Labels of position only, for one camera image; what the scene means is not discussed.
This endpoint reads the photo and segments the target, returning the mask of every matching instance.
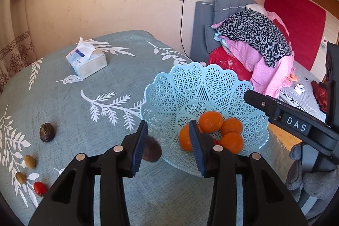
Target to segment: fruit basket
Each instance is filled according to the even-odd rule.
[[[201,176],[193,153],[180,147],[178,135],[185,124],[198,120],[202,113],[214,110],[224,119],[235,117],[242,122],[242,155],[258,151],[268,141],[268,118],[245,103],[243,96],[248,89],[253,89],[249,82],[239,81],[234,71],[218,65],[176,65],[169,73],[159,73],[145,88],[141,118],[148,123],[149,135],[160,142],[166,162]],[[220,140],[220,131],[210,135]]]

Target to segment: small brown fruit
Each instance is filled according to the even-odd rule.
[[[26,183],[26,176],[22,172],[17,172],[15,178],[21,185]]]
[[[40,128],[41,141],[48,143],[53,140],[54,136],[54,127],[50,123],[44,123]]]
[[[158,141],[152,136],[147,136],[142,159],[148,162],[157,162],[161,157],[162,151]]]
[[[37,165],[34,158],[30,155],[25,156],[25,163],[29,169],[34,169]]]

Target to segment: metal rivet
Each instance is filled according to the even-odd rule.
[[[124,147],[121,146],[121,145],[117,145],[113,148],[113,150],[116,152],[116,153],[119,153],[121,151],[123,151]]]
[[[223,147],[222,146],[220,146],[220,145],[215,145],[214,147],[213,147],[213,149],[215,150],[215,151],[217,151],[217,152],[221,152],[221,151],[223,151]]]
[[[252,153],[251,156],[254,160],[260,160],[260,158],[261,158],[261,155],[259,153]]]
[[[78,161],[82,161],[86,158],[86,155],[84,153],[79,153],[76,157]]]

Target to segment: leopard print cloth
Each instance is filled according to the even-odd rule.
[[[223,36],[242,40],[257,50],[269,67],[284,56],[292,55],[286,38],[265,15],[252,9],[244,9],[231,15],[216,30]]]

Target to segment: red tomato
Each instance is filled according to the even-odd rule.
[[[47,188],[42,182],[35,182],[33,188],[37,195],[40,197],[44,197],[47,193]]]

